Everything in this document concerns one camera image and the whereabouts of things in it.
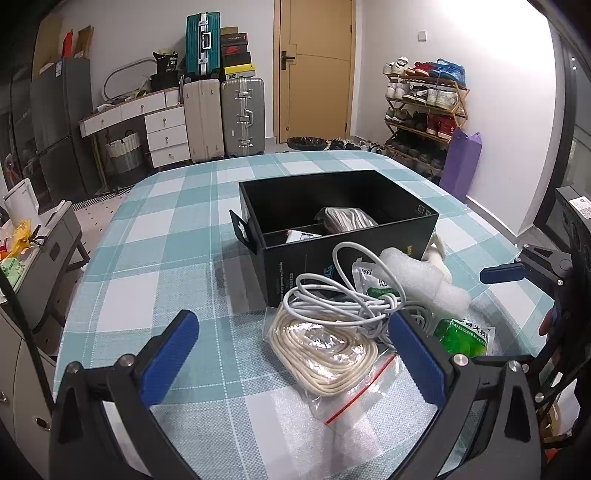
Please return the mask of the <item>person's right hand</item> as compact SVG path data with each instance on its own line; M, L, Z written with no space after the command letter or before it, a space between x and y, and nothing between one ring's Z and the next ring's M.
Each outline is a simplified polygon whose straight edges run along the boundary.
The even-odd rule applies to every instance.
M553 335L553 333L554 333L554 317L555 317L555 309L552 308L546 313L546 315L539 327L538 333L540 336L550 337Z

